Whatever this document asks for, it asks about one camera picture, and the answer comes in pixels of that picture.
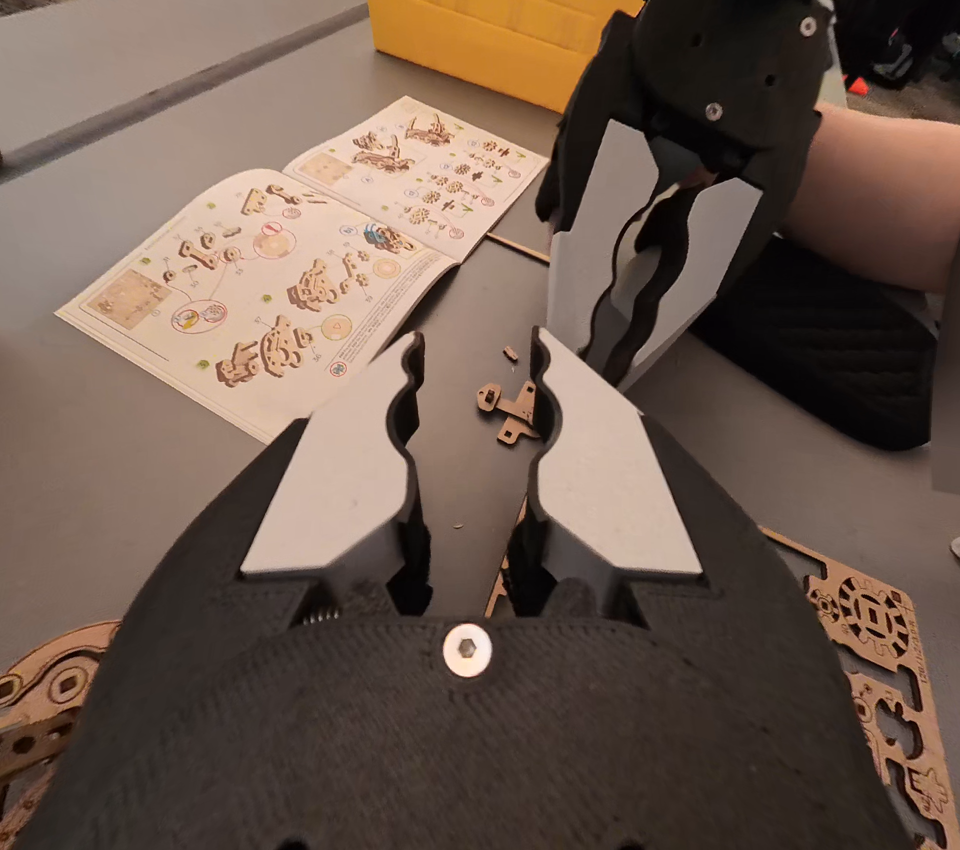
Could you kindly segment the punched wooden part sheet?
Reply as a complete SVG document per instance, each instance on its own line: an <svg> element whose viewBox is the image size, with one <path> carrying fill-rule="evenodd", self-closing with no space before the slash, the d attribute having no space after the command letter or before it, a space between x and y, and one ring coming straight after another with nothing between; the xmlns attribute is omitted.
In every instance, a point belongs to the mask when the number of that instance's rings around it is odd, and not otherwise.
<svg viewBox="0 0 960 850"><path fill-rule="evenodd" d="M710 480L669 498L691 572L603 550L534 499L506 549L510 652L558 716L562 833L610 845L958 848L958 817L910 598L759 528Z"/></svg>

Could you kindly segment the open instruction booklet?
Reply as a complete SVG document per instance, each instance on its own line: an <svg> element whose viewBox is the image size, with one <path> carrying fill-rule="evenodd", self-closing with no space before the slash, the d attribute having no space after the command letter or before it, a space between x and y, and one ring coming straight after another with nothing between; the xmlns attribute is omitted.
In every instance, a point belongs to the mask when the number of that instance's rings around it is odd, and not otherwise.
<svg viewBox="0 0 960 850"><path fill-rule="evenodd" d="M402 97L210 187L56 315L267 444L390 344L547 161Z"/></svg>

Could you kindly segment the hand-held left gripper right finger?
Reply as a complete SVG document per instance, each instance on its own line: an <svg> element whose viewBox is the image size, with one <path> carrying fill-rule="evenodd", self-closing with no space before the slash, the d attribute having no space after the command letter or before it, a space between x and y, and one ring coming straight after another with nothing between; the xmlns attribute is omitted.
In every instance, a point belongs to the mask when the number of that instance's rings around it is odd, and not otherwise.
<svg viewBox="0 0 960 850"><path fill-rule="evenodd" d="M544 443L527 485L527 614L569 579L601 611L628 581L701 580L642 412L544 327L532 331L531 372Z"/></svg>

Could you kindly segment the wooden bracket plate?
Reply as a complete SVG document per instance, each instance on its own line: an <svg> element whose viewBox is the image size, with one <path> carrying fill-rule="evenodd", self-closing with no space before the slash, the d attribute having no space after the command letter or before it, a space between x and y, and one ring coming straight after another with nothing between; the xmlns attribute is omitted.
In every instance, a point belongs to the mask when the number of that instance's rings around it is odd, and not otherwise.
<svg viewBox="0 0 960 850"><path fill-rule="evenodd" d="M521 436L539 440L541 436L533 426L536 397L534 382L528 379L515 400L505 398L501 387L496 386L493 389L497 397L494 409L505 414L505 420L498 432L498 441L506 446L513 446Z"/></svg>

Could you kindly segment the person's black trousers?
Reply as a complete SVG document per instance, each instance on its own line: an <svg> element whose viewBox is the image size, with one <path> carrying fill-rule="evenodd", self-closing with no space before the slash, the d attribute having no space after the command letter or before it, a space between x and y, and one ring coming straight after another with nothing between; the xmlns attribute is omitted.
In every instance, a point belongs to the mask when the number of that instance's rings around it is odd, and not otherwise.
<svg viewBox="0 0 960 850"><path fill-rule="evenodd" d="M936 336L877 284L787 239L771 239L690 331L851 439L929 442Z"/></svg>

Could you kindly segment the thin wooden strip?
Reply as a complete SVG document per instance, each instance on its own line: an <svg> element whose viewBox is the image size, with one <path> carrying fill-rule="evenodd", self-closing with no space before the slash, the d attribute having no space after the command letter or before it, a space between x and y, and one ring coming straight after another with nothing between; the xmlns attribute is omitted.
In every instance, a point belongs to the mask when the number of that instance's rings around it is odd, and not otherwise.
<svg viewBox="0 0 960 850"><path fill-rule="evenodd" d="M496 233L488 232L485 234L485 238L486 240L496 243L499 246L502 246L516 254L533 259L544 265L549 265L550 263L550 256L546 255L545 253L531 249L521 243L517 243Z"/></svg>

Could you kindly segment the person's right forearm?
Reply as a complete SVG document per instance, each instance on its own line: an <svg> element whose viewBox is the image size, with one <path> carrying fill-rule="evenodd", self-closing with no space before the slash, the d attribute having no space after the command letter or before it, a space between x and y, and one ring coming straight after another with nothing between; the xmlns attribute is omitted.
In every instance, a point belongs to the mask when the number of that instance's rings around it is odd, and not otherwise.
<svg viewBox="0 0 960 850"><path fill-rule="evenodd" d="M959 127L817 111L782 233L858 277L944 295L959 238Z"/></svg>

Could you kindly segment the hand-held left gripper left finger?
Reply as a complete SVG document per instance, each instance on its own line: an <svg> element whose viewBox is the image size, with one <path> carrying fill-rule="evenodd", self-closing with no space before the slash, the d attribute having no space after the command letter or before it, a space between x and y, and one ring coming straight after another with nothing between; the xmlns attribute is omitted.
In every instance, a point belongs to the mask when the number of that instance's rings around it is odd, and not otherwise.
<svg viewBox="0 0 960 850"><path fill-rule="evenodd" d="M241 564L253 580L314 578L337 603L361 581L421 616L430 533L416 465L426 340L408 332L310 416Z"/></svg>

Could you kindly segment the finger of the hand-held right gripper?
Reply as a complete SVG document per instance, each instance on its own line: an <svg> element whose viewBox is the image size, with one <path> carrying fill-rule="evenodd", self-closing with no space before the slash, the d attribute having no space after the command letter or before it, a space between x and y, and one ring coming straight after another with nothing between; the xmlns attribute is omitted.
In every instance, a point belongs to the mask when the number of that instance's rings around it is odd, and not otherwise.
<svg viewBox="0 0 960 850"><path fill-rule="evenodd" d="M649 207L659 177L647 137L609 121L574 220L553 235L546 329L583 359L596 342L597 313L616 281L622 237Z"/></svg>
<svg viewBox="0 0 960 850"><path fill-rule="evenodd" d="M714 301L762 192L739 179L677 190L620 253L602 376L629 389Z"/></svg>

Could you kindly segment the partly built wooden model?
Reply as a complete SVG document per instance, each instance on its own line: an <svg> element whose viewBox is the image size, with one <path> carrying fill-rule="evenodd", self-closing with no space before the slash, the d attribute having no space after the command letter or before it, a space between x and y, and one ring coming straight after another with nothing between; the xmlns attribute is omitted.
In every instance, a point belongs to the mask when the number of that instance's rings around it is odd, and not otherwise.
<svg viewBox="0 0 960 850"><path fill-rule="evenodd" d="M1 676L1 847L11 848L51 783L121 625L90 624L44 642Z"/></svg>

